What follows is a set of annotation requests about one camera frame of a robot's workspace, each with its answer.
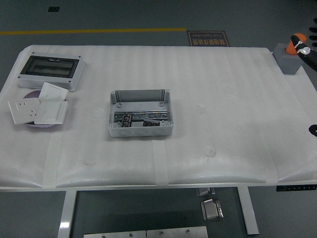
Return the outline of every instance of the white table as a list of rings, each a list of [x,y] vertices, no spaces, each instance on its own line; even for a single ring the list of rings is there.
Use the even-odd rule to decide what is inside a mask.
[[[13,123],[31,52],[86,63],[63,125]],[[129,89],[170,89],[171,136],[110,137],[110,92]],[[283,75],[265,48],[30,46],[0,93],[0,188],[66,190],[71,208],[77,190],[317,183],[316,101],[304,70]]]

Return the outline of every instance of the tape strip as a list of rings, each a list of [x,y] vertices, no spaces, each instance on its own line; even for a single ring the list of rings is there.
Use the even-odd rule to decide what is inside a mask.
[[[153,140],[152,142],[156,185],[168,186],[168,173],[164,140]]]
[[[271,151],[269,149],[269,146],[267,145],[265,136],[262,133],[260,133],[260,138],[261,138],[261,144],[259,145],[259,148],[263,150],[262,161],[265,166],[266,182],[277,183],[278,181],[277,170],[276,170],[276,166],[275,166]]]
[[[59,161],[62,135],[62,132],[55,132],[51,134],[43,171],[43,188],[56,187],[56,173]]]

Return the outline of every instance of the switch plate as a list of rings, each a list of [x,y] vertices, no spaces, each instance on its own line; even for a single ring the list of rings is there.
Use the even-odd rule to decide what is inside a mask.
[[[68,102],[42,102],[38,115],[34,120],[36,125],[63,124]]]
[[[68,92],[68,89],[45,82],[39,99],[41,102],[62,102],[65,101]]]

